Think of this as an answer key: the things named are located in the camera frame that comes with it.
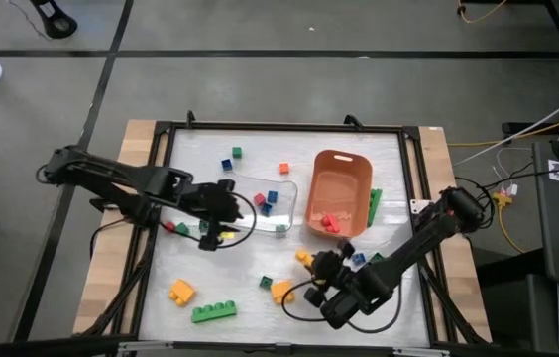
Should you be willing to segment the clear plastic bin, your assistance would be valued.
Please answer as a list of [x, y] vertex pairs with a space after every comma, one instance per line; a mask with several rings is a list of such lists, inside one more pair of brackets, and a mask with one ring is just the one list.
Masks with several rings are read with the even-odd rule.
[[[236, 198], [243, 216], [243, 219], [235, 222], [236, 226], [247, 229], [255, 226], [258, 231], [273, 233], [276, 233], [277, 225], [286, 225], [287, 230], [292, 226], [297, 199], [297, 185], [294, 182], [254, 178], [236, 173], [228, 173], [222, 178], [235, 182], [234, 192], [237, 193]], [[270, 190], [278, 193], [278, 201], [270, 203], [273, 209], [269, 216], [265, 216], [261, 212], [262, 206], [255, 205], [253, 198], [257, 193], [261, 193], [266, 199], [265, 203], [269, 203], [267, 195]]]

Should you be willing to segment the black stand foot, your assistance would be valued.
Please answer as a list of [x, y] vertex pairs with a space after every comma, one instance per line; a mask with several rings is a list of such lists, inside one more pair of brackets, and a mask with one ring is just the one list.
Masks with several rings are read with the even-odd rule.
[[29, 1], [40, 16], [45, 34], [49, 38], [66, 39], [77, 31], [77, 22], [61, 9], [56, 0]]

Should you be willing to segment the white table sheet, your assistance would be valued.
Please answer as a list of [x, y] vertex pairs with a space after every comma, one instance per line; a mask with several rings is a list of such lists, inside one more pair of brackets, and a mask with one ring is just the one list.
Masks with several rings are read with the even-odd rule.
[[[241, 147], [241, 159], [232, 148]], [[228, 173], [259, 179], [290, 180], [297, 185], [292, 226], [284, 233], [239, 227], [238, 235], [213, 252], [198, 247], [197, 219], [164, 209], [165, 221], [184, 223], [188, 237], [160, 232], [156, 242], [140, 326], [144, 340], [176, 342], [290, 343], [337, 346], [425, 347], [429, 343], [418, 273], [407, 270], [393, 298], [371, 315], [355, 315], [333, 329], [304, 299], [309, 277], [295, 260], [297, 250], [329, 250], [335, 242], [311, 231], [304, 221], [313, 163], [324, 150], [367, 158], [373, 166], [372, 187], [383, 191], [373, 225], [353, 241], [366, 256], [387, 255], [411, 236], [408, 197], [399, 139], [395, 134], [311, 133], [231, 130], [185, 130], [174, 135], [170, 165], [191, 173], [198, 182], [215, 182]], [[232, 171], [221, 161], [230, 159]], [[289, 173], [280, 173], [280, 163]], [[295, 300], [274, 303], [271, 289], [259, 286], [262, 276], [273, 283], [289, 280]], [[169, 297], [178, 279], [195, 289], [186, 306]], [[237, 314], [192, 323], [195, 307], [232, 300]]]

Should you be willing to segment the black table frame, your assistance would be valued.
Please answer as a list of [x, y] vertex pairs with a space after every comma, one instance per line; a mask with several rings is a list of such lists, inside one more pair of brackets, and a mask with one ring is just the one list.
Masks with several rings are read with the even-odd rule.
[[[394, 133], [403, 136], [406, 149], [403, 163], [409, 166], [414, 194], [436, 198], [438, 191], [456, 184], [446, 136], [441, 127], [400, 125], [366, 125], [358, 129], [353, 124], [297, 124], [264, 122], [216, 121], [156, 121], [130, 120], [125, 129], [118, 160], [124, 164], [142, 165], [151, 159], [162, 162], [167, 156], [166, 146], [174, 139], [177, 129], [243, 130], [311, 133], [351, 133], [361, 135]], [[471, 242], [462, 235], [443, 241], [428, 260], [439, 277], [441, 287], [454, 305], [482, 339], [493, 341], [482, 291], [474, 263]]]

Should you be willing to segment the long green block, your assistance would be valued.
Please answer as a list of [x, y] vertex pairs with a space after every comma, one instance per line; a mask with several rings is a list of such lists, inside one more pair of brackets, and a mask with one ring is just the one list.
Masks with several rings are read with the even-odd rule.
[[232, 300], [217, 302], [213, 305], [195, 307], [192, 311], [191, 322], [202, 323], [210, 320], [221, 319], [237, 314], [237, 306]]
[[379, 208], [381, 197], [383, 191], [381, 189], [375, 188], [371, 190], [370, 194], [370, 202], [369, 202], [369, 211], [368, 211], [368, 219], [367, 219], [367, 227], [370, 228], [375, 220], [376, 212]]

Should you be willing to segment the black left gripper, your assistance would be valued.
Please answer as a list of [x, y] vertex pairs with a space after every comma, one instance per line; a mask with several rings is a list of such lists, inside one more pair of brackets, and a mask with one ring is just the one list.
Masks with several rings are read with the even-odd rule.
[[201, 250], [215, 251], [220, 245], [223, 223], [243, 219], [238, 211], [238, 199], [232, 195], [234, 187], [232, 179], [224, 178], [217, 183], [190, 183], [182, 189], [179, 208], [209, 224], [208, 230], [199, 239]]

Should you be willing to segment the orange plastic bin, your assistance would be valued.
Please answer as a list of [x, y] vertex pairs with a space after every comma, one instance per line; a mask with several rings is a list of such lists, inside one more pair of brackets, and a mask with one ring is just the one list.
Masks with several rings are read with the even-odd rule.
[[[333, 239], [352, 239], [367, 229], [373, 166], [360, 155], [324, 150], [314, 159], [304, 221], [316, 234]], [[336, 216], [339, 233], [325, 230], [320, 220]]]

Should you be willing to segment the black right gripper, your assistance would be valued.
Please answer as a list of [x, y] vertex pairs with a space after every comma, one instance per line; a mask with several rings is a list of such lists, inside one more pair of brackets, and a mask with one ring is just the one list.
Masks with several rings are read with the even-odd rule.
[[[318, 250], [312, 254], [314, 259], [311, 266], [306, 266], [313, 286], [309, 288], [304, 297], [313, 306], [322, 306], [325, 293], [334, 288], [339, 293], [348, 291], [348, 283], [353, 276], [353, 271], [344, 264], [354, 253], [355, 248], [348, 240], [341, 240], [337, 244], [338, 251]], [[315, 280], [324, 279], [324, 285], [317, 285]]]

